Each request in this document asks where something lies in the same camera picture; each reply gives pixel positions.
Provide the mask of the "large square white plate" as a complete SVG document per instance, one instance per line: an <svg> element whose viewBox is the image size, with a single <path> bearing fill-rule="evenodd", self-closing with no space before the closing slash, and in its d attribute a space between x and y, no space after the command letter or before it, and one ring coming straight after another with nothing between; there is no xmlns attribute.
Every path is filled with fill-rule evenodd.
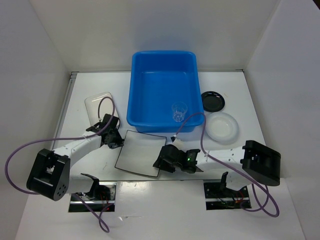
<svg viewBox="0 0 320 240"><path fill-rule="evenodd" d="M166 141L165 136L128 130L114 167L130 174L156 178L160 170L153 164Z"/></svg>

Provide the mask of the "clear plastic cup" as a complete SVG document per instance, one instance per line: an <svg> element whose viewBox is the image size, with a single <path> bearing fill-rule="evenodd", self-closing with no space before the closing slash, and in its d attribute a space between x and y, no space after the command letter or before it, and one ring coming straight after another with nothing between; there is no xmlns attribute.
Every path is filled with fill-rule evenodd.
<svg viewBox="0 0 320 240"><path fill-rule="evenodd" d="M175 102L172 107L172 118L175 122L182 122L185 119L185 115L188 111L188 106L184 102Z"/></svg>

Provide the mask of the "white round bowl plate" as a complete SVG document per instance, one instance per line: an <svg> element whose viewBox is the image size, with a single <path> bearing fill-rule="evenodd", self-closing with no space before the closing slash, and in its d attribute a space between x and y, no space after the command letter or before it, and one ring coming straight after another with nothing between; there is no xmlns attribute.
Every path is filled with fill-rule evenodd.
<svg viewBox="0 0 320 240"><path fill-rule="evenodd" d="M205 131L217 143L229 145L238 139L240 127L230 114L213 112L206 116Z"/></svg>

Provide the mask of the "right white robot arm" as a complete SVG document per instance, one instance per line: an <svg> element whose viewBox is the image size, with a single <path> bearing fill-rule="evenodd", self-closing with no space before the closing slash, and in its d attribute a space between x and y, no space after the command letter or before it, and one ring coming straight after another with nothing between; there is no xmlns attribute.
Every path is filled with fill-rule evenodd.
<svg viewBox="0 0 320 240"><path fill-rule="evenodd" d="M244 146L207 153L198 148L183 151L174 144L168 144L161 148L153 166L169 173L178 168L189 174L221 169L219 191L230 197L252 183L244 175L261 185L279 186L281 154L254 140L247 140Z"/></svg>

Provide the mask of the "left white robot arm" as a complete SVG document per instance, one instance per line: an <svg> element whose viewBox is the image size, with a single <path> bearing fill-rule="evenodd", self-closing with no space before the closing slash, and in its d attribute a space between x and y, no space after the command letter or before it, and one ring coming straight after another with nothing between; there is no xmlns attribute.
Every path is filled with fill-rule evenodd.
<svg viewBox="0 0 320 240"><path fill-rule="evenodd" d="M27 189L53 201L60 200L69 186L77 186L70 177L76 162L104 145L110 149L124 145L117 128L119 121L118 117L106 113L103 120L87 128L80 139L54 150L40 150L27 179Z"/></svg>

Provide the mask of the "blue plastic bin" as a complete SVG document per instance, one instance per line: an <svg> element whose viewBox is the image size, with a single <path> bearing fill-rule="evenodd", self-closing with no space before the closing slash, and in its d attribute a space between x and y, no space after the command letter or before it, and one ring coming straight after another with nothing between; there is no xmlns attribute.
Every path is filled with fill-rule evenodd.
<svg viewBox="0 0 320 240"><path fill-rule="evenodd" d="M186 104L183 125L173 105ZM140 51L132 56L126 120L141 133L192 132L204 122L196 55L190 51Z"/></svg>

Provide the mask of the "small black round plate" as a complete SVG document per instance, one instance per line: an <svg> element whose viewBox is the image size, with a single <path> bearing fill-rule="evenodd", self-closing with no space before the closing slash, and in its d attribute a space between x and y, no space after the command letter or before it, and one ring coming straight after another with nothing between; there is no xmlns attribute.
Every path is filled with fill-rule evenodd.
<svg viewBox="0 0 320 240"><path fill-rule="evenodd" d="M215 91L206 91L201 94L203 109L207 112L220 112L225 107L225 99Z"/></svg>

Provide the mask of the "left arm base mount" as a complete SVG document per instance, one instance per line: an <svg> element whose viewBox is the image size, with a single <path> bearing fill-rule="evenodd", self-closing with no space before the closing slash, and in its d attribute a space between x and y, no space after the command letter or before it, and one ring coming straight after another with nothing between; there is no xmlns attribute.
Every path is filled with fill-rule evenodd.
<svg viewBox="0 0 320 240"><path fill-rule="evenodd" d="M75 194L81 198L96 213L105 208L105 212L115 211L115 201L117 192L117 182L102 181L93 193L76 192ZM85 205L74 196L70 197L69 213L89 212Z"/></svg>

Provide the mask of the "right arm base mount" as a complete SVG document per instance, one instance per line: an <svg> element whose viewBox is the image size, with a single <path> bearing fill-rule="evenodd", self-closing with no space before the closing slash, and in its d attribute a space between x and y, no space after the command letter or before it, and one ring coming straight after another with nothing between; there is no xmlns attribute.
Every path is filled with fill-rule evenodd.
<svg viewBox="0 0 320 240"><path fill-rule="evenodd" d="M222 188L217 181L204 181L205 207L207 211L251 209L251 201L247 187L238 191Z"/></svg>

